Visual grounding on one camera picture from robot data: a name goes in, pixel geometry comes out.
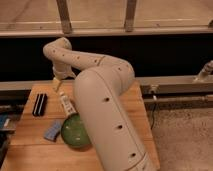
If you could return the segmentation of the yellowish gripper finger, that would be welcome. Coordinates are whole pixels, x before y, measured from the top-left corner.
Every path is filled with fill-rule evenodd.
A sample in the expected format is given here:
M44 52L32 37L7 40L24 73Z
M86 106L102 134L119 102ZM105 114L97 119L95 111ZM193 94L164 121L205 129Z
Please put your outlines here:
M53 90L55 92L57 92L59 90L61 84L62 84L61 80L57 79L56 77L53 78Z

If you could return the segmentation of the cream white gripper body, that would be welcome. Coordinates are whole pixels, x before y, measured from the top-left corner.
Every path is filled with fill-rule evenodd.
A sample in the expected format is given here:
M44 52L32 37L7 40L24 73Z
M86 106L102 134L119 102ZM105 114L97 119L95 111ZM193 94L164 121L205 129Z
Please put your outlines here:
M63 66L62 68L53 67L53 74L58 80L63 80L68 77L76 78L76 75L70 66Z

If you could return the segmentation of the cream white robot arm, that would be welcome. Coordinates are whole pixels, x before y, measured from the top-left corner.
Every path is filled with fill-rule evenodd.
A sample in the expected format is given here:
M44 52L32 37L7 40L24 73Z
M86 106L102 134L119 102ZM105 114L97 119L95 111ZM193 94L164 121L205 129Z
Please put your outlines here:
M56 79L74 79L75 106L104 171L157 171L120 102L135 80L121 58L74 51L62 37L43 47Z

